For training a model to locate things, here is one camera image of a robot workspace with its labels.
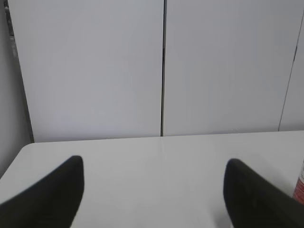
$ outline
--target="red can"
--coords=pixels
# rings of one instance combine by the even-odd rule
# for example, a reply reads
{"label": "red can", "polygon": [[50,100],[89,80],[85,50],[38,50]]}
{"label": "red can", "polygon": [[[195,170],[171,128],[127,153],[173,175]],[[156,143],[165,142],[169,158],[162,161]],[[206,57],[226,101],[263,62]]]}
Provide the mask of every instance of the red can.
{"label": "red can", "polygon": [[298,179],[298,182],[295,186],[293,198],[296,201],[304,204],[304,164],[301,168],[299,179]]}

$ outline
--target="white table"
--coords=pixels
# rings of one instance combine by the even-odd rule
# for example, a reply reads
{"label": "white table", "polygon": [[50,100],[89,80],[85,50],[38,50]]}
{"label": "white table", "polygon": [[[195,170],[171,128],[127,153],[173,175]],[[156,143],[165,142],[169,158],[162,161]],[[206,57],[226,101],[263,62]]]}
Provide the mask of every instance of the white table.
{"label": "white table", "polygon": [[240,158],[288,194],[304,158],[304,132],[35,143],[0,179],[0,202],[81,155],[85,192],[73,228],[224,228],[225,166]]}

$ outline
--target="white wall panel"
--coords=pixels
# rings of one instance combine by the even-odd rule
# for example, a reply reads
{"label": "white wall panel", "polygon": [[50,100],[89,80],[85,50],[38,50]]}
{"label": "white wall panel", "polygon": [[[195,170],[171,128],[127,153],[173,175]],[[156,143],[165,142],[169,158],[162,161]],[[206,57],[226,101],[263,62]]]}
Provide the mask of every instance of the white wall panel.
{"label": "white wall panel", "polygon": [[290,78],[280,131],[304,130],[304,27]]}
{"label": "white wall panel", "polygon": [[30,143],[3,2],[0,4],[0,177]]}
{"label": "white wall panel", "polygon": [[36,142],[160,135],[163,0],[9,0]]}
{"label": "white wall panel", "polygon": [[302,0],[168,0],[164,135],[277,131]]}

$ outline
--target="gray wall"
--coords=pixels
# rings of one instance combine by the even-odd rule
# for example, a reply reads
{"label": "gray wall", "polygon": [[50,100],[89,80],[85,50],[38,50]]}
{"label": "gray wall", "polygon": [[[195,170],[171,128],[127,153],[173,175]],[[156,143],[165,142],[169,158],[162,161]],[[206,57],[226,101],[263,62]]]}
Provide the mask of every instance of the gray wall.
{"label": "gray wall", "polygon": [[10,45],[3,2],[0,4],[0,177],[20,149],[29,143],[18,65]]}

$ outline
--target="black object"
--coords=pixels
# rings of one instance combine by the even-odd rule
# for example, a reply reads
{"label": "black object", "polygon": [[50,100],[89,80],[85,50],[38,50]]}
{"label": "black object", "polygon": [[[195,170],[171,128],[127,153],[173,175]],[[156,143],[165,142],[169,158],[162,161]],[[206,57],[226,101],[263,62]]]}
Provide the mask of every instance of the black object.
{"label": "black object", "polygon": [[0,205],[0,228],[69,228],[84,192],[80,156]]}
{"label": "black object", "polygon": [[227,164],[223,193],[234,228],[304,228],[304,206],[238,159]]}

